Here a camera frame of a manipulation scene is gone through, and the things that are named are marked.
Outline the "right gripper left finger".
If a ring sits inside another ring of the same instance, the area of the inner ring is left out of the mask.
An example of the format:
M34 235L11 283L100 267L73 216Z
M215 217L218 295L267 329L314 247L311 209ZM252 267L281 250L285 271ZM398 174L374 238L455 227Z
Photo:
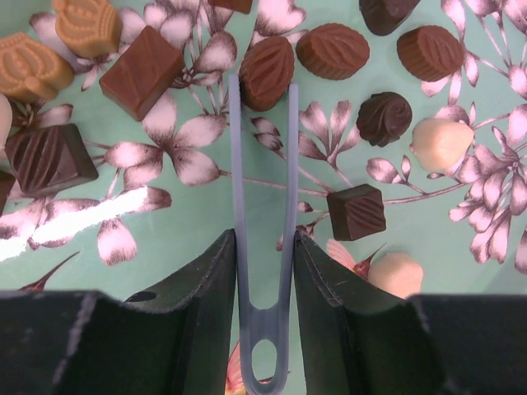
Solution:
M4 394L221 394L236 288L236 241L124 301L26 286L1 294Z

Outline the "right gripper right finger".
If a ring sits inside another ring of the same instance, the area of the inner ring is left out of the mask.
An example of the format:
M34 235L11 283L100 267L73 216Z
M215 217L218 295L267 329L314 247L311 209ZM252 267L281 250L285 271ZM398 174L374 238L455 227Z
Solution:
M523 295L402 300L295 236L294 280L310 394L523 394Z

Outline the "grey plastic tweezers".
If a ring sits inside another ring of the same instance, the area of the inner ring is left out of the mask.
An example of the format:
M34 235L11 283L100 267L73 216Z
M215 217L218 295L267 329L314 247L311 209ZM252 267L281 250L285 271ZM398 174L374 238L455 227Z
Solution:
M229 76L229 116L231 136L231 192L236 230L236 273L240 330L240 367L243 383L250 394L280 394L286 386L289 367L291 279L298 203L299 87L287 88L287 144L284 184L285 208L277 218L255 204L245 202L242 106L240 77ZM273 271L277 282L274 304L259 308L252 303L250 287L262 290ZM267 383L254 373L253 351L260 342L275 350L273 375Z

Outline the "green floral tray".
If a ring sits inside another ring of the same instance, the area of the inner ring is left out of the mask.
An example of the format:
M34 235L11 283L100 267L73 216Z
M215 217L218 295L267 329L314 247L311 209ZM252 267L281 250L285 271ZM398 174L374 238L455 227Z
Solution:
M526 298L506 279L526 276L526 4L409 6L378 36L360 1L256 1L248 14L2 2L1 294L124 301L224 231L236 240L228 79L281 36L299 87L295 236L367 282L376 260L406 253L424 272L414 295ZM277 218L287 91L264 112L241 106L245 202ZM337 241L327 196L362 184L381 191L386 230ZM280 394L310 394L294 258L289 335Z

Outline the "brown leaf chocolate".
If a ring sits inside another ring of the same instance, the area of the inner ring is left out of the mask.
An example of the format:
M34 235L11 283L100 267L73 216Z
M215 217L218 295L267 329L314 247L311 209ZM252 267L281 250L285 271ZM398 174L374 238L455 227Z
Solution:
M240 65L240 93L254 111L270 110L287 91L294 75L295 57L290 42L281 36L259 41Z

